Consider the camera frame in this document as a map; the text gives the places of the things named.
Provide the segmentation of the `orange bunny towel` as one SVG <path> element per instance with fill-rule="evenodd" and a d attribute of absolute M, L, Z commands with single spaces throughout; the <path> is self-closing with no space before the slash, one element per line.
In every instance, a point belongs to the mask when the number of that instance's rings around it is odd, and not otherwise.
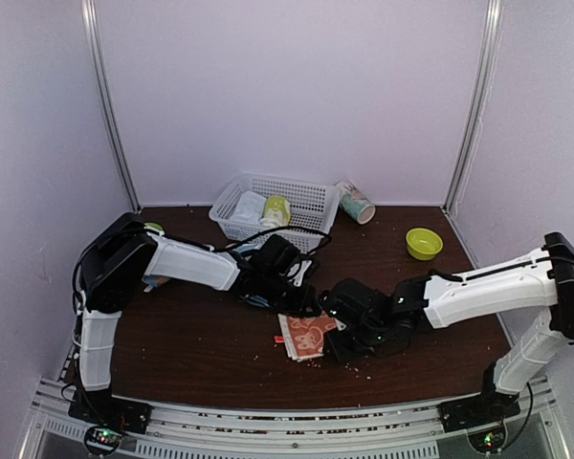
<path fill-rule="evenodd" d="M 287 356 L 292 361 L 308 361 L 323 356 L 324 335 L 338 328 L 338 322 L 322 314 L 320 317 L 278 316 Z"/>

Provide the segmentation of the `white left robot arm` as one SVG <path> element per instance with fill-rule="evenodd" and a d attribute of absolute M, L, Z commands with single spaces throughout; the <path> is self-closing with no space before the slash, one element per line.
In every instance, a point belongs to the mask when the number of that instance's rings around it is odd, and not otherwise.
<path fill-rule="evenodd" d="M 111 360 L 118 322 L 136 289 L 180 280 L 232 292 L 254 306 L 289 317 L 317 317 L 321 307 L 307 279 L 316 268 L 279 229 L 223 248 L 166 234 L 126 212 L 81 253 L 73 271 L 77 374 L 82 410 L 99 425 L 118 417 Z"/>

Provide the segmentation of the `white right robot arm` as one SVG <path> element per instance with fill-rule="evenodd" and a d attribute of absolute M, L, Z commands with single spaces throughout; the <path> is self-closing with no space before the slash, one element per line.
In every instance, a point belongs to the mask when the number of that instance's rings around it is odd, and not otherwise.
<path fill-rule="evenodd" d="M 323 311 L 342 324 L 323 338 L 323 352 L 339 363 L 401 350 L 417 329 L 447 328 L 475 317 L 538 307 L 533 324 L 507 355 L 485 372 L 471 404 L 475 418 L 494 420 L 566 345 L 574 344 L 574 247 L 559 232 L 527 254 L 464 272 L 431 271 L 399 282 L 391 295 L 346 278 L 320 298 Z"/>

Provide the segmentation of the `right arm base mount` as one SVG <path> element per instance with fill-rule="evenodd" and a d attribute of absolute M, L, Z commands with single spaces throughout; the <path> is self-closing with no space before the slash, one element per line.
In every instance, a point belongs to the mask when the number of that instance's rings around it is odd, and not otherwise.
<path fill-rule="evenodd" d="M 441 403 L 438 412 L 446 433 L 499 423 L 520 414 L 519 391 L 484 385 L 481 392 Z"/>

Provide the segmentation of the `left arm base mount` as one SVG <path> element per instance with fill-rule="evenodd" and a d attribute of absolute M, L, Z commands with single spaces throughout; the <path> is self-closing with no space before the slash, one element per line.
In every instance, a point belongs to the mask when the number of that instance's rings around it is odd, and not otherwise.
<path fill-rule="evenodd" d="M 118 433 L 145 434 L 151 415 L 150 404 L 116 398 L 112 388 L 86 390 L 80 381 L 70 402 L 70 417 L 89 424 L 106 426 Z"/>

